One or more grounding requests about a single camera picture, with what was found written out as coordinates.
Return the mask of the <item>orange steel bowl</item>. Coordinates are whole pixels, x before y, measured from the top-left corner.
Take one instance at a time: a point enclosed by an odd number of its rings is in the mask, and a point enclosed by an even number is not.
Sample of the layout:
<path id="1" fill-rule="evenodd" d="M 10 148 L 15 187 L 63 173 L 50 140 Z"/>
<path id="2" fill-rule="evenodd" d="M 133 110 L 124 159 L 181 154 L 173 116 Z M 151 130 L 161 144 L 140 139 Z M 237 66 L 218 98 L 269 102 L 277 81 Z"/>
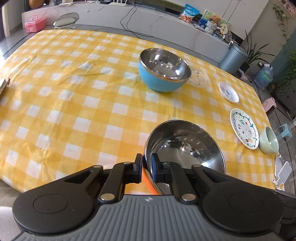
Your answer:
<path id="1" fill-rule="evenodd" d="M 186 120 L 168 120 L 159 124 L 149 135 L 144 146 L 145 181 L 152 192 L 171 194 L 170 185 L 152 180 L 152 154 L 161 162 L 171 161 L 190 169 L 200 164 L 226 173 L 225 160 L 217 142 L 200 126 Z"/>

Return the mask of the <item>white floral vine plate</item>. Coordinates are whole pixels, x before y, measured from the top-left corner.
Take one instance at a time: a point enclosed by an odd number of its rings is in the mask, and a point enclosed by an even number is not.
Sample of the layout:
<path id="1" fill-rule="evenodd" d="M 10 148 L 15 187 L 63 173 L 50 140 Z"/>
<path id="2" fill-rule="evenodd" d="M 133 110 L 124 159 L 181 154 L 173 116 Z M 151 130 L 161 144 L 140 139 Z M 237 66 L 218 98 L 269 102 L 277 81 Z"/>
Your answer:
<path id="1" fill-rule="evenodd" d="M 255 150 L 259 146 L 259 133 L 251 117 L 239 108 L 230 111 L 230 123 L 234 133 L 248 149 Z"/>

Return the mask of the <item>green ceramic bowl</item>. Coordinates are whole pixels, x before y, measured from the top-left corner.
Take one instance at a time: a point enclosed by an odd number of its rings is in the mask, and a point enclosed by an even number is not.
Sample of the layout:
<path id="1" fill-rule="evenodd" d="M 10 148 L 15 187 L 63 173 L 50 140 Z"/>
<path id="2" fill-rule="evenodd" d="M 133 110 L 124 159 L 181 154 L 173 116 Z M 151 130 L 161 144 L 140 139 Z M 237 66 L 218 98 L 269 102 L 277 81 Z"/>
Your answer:
<path id="1" fill-rule="evenodd" d="M 279 151 L 276 135 L 268 126 L 265 127 L 259 136 L 259 148 L 265 154 L 275 154 Z"/>

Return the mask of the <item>small white sticker plate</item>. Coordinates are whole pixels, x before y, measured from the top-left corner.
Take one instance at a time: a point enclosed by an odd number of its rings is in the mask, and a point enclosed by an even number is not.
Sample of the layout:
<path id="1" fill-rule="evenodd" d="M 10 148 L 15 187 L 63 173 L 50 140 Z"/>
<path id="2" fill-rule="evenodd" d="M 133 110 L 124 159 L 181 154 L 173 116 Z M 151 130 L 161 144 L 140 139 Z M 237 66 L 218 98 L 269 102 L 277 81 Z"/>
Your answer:
<path id="1" fill-rule="evenodd" d="M 220 94 L 227 101 L 231 103 L 239 102 L 239 96 L 237 92 L 229 84 L 225 82 L 219 82 L 218 87 L 219 87 Z"/>

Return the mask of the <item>clear glass patterned plate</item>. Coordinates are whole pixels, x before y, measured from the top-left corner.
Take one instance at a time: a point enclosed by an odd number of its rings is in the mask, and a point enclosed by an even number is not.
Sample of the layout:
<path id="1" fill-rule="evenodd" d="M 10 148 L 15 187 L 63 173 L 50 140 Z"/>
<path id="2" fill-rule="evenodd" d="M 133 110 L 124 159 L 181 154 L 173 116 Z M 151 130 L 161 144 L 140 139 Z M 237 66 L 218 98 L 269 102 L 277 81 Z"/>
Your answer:
<path id="1" fill-rule="evenodd" d="M 210 78 L 208 74 L 199 65 L 191 65 L 191 77 L 188 79 L 187 83 L 193 87 L 197 88 L 207 88 L 210 85 Z"/>

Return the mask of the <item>blue steel bowl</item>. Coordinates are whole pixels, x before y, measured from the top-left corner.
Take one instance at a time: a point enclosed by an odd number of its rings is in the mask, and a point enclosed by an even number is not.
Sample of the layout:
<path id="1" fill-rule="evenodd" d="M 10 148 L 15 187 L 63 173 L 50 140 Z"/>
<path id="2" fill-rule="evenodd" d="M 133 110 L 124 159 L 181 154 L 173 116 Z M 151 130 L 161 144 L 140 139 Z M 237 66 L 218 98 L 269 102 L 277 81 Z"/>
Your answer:
<path id="1" fill-rule="evenodd" d="M 156 92 L 175 91 L 192 75 L 185 60 L 161 48 L 142 50 L 138 59 L 138 71 L 147 87 Z"/>

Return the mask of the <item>small blue plastic stool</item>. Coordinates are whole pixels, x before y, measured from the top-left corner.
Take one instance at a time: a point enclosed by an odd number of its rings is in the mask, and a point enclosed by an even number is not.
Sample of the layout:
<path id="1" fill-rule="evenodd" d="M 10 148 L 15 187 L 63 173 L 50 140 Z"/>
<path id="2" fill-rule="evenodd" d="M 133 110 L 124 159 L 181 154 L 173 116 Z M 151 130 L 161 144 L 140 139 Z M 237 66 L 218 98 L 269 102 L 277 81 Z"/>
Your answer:
<path id="1" fill-rule="evenodd" d="M 279 127 L 280 137 L 281 138 L 291 138 L 292 137 L 292 131 L 290 130 L 290 127 L 287 123 L 284 123 Z"/>

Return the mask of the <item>pink space heater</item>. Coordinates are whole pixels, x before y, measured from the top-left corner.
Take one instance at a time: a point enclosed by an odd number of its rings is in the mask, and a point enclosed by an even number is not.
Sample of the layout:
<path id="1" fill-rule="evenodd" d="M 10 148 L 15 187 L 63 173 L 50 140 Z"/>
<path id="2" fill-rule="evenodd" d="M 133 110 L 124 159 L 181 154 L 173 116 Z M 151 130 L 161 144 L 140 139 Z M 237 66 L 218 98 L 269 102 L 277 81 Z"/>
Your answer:
<path id="1" fill-rule="evenodd" d="M 270 116 L 276 110 L 276 102 L 273 97 L 266 99 L 262 103 L 263 109 L 266 112 L 267 116 Z"/>

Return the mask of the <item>large water bottle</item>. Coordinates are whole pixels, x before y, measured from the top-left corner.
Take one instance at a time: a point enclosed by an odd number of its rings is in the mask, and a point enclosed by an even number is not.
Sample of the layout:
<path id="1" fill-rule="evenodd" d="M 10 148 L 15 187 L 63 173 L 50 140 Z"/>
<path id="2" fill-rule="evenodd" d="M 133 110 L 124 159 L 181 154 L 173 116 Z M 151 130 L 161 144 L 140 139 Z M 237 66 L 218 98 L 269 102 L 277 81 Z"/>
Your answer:
<path id="1" fill-rule="evenodd" d="M 260 90 L 265 90 L 272 80 L 273 67 L 270 64 L 264 64 L 264 66 L 256 74 L 254 82 Z"/>

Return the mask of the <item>grey blue trash can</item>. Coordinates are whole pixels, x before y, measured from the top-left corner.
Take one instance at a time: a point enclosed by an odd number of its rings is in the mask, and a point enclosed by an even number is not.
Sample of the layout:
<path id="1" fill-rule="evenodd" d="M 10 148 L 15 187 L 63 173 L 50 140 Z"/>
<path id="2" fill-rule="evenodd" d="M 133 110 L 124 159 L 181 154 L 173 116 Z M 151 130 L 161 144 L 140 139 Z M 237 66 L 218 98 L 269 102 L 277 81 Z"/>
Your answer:
<path id="1" fill-rule="evenodd" d="M 244 49 L 236 44 L 232 44 L 230 45 L 227 54 L 220 62 L 219 68 L 229 74 L 234 74 L 241 67 L 247 57 L 248 54 Z"/>

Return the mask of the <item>green leafy floor plant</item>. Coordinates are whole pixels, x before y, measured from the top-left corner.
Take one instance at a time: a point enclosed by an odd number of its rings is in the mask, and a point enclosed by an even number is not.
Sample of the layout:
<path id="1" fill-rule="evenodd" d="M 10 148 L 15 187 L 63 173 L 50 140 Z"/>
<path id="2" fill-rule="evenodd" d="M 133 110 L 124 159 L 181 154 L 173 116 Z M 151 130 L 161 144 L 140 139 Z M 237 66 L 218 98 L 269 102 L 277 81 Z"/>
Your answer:
<path id="1" fill-rule="evenodd" d="M 269 61 L 266 61 L 263 56 L 274 56 L 274 54 L 270 54 L 267 52 L 264 52 L 263 49 L 265 47 L 267 47 L 269 45 L 269 43 L 266 43 L 264 45 L 262 45 L 261 47 L 257 47 L 257 43 L 253 44 L 253 40 L 252 40 L 252 33 L 249 32 L 247 33 L 247 31 L 245 31 L 246 34 L 246 42 L 247 42 L 247 47 L 243 47 L 243 50 L 245 50 L 245 52 L 247 53 L 247 58 L 244 60 L 244 62 L 242 63 L 240 70 L 242 70 L 244 73 L 250 68 L 250 66 L 252 65 L 252 63 L 254 61 L 261 61 L 263 63 L 268 63 Z"/>

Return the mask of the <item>white marble tv cabinet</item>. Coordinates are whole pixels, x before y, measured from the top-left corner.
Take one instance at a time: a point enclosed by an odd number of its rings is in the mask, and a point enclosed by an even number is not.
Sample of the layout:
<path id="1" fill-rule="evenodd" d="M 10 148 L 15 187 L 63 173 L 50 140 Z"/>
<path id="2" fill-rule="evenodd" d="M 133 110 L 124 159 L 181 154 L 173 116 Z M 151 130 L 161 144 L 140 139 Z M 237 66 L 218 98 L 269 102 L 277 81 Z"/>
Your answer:
<path id="1" fill-rule="evenodd" d="M 180 45 L 216 62 L 221 62 L 229 50 L 226 43 L 176 16 L 141 6 L 121 7 L 88 2 L 79 2 L 70 6 L 51 4 L 22 13 L 22 22 L 25 23 L 33 16 L 38 16 L 45 17 L 46 24 L 51 25 L 61 15 L 71 12 L 78 13 L 79 25 L 131 30 L 133 34 L 139 33 L 141 36 L 147 35 Z"/>

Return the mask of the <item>brown teddy bear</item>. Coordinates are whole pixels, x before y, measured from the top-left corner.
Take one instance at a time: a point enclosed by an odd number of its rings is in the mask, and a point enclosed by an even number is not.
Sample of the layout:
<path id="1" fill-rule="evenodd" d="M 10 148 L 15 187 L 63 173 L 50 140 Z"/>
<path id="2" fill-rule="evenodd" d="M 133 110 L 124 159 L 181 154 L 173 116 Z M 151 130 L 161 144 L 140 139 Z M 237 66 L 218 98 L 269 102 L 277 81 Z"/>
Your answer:
<path id="1" fill-rule="evenodd" d="M 208 17 L 208 21 L 210 21 L 212 24 L 218 25 L 218 23 L 221 21 L 221 18 L 216 14 L 212 14 L 210 17 Z"/>

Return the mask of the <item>round grey stool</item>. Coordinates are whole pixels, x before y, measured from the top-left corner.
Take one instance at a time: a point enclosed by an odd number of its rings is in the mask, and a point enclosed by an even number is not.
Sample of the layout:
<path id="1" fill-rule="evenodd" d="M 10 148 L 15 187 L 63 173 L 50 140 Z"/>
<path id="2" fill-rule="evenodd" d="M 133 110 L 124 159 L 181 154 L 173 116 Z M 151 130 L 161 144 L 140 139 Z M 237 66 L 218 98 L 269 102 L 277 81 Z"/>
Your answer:
<path id="1" fill-rule="evenodd" d="M 54 29 L 71 29 L 76 28 L 76 22 L 79 20 L 78 13 L 66 13 L 61 15 L 54 23 Z"/>

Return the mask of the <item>blue snack bag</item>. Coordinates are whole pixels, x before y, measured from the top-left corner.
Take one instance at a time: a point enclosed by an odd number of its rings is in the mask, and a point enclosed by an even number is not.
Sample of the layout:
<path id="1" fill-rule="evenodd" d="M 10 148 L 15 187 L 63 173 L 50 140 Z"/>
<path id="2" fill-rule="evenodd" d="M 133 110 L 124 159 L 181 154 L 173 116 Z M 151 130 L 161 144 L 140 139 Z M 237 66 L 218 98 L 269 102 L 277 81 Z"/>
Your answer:
<path id="1" fill-rule="evenodd" d="M 179 19 L 185 21 L 186 23 L 191 23 L 192 19 L 198 15 L 200 11 L 195 7 L 185 4 L 183 11 L 179 15 Z"/>

